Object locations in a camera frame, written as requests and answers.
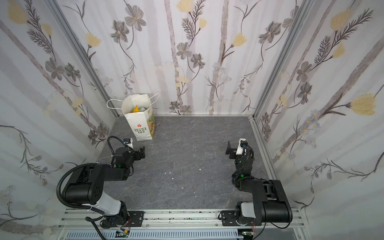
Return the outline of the white paper shopping bag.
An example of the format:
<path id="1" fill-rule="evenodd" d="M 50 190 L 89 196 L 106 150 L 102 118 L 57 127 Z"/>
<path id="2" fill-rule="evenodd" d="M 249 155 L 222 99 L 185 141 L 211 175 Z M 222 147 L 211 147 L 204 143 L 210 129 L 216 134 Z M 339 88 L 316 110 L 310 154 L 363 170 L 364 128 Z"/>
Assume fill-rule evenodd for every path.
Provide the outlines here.
<path id="1" fill-rule="evenodd" d="M 155 134 L 155 112 L 153 104 L 159 99 L 160 93 L 149 97 L 148 94 L 134 94 L 124 100 L 110 99 L 107 107 L 121 110 L 137 141 L 152 140 Z M 130 113 L 138 105 L 140 112 Z"/>

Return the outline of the yellow snack packet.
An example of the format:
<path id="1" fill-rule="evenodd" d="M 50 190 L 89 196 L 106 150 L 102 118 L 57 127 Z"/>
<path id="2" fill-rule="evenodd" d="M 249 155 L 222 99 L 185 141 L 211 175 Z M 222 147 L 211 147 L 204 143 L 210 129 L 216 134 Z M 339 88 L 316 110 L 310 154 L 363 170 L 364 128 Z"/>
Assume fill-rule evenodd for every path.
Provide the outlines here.
<path id="1" fill-rule="evenodd" d="M 130 113 L 138 113 L 138 112 L 140 112 L 138 105 L 136 105 L 135 108 L 130 111 Z"/>

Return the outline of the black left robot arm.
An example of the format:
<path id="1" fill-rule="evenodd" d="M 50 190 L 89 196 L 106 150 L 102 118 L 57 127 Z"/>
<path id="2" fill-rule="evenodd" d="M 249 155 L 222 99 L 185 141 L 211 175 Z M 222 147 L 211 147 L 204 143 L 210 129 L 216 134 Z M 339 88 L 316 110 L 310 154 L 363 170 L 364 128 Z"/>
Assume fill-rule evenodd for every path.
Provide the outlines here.
<path id="1" fill-rule="evenodd" d="M 133 163 L 145 158 L 145 148 L 119 148 L 113 157 L 115 163 L 106 165 L 89 163 L 76 166 L 59 180 L 56 194 L 59 201 L 72 209 L 83 209 L 100 214 L 98 218 L 86 217 L 100 227 L 141 227 L 143 211 L 128 211 L 123 201 L 116 200 L 104 192 L 105 182 L 126 181 L 133 175 Z"/>

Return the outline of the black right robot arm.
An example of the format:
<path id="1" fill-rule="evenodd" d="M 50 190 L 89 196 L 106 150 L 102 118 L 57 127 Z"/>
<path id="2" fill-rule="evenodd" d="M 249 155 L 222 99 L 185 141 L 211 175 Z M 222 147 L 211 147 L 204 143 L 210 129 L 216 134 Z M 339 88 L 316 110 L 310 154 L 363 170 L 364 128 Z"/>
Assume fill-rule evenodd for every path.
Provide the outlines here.
<path id="1" fill-rule="evenodd" d="M 252 195 L 250 202 L 238 202 L 234 211 L 219 215 L 223 226 L 261 226 L 287 223 L 293 220 L 293 211 L 279 180 L 265 180 L 252 176 L 254 150 L 246 139 L 239 139 L 237 148 L 228 143 L 226 155 L 235 161 L 232 184 L 240 192 Z"/>

